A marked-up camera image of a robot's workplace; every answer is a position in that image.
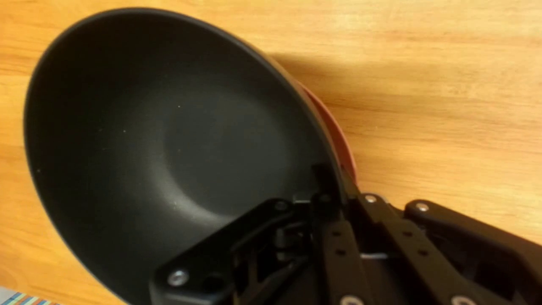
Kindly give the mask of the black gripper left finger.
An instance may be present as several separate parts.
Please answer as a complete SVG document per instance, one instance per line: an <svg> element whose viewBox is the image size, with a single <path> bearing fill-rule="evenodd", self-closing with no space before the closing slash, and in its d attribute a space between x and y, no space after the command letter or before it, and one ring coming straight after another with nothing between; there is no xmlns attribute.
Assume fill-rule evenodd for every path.
<svg viewBox="0 0 542 305"><path fill-rule="evenodd" d="M371 305L343 174L318 165L304 201L271 197L161 264L152 305Z"/></svg>

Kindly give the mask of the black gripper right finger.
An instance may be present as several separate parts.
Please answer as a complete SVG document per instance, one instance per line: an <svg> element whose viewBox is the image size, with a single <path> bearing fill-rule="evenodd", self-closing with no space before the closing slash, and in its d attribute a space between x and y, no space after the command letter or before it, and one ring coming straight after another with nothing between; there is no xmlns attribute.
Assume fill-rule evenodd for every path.
<svg viewBox="0 0 542 305"><path fill-rule="evenodd" d="M430 199L403 209L374 192L349 201L360 245L416 305L542 305L542 245Z"/></svg>

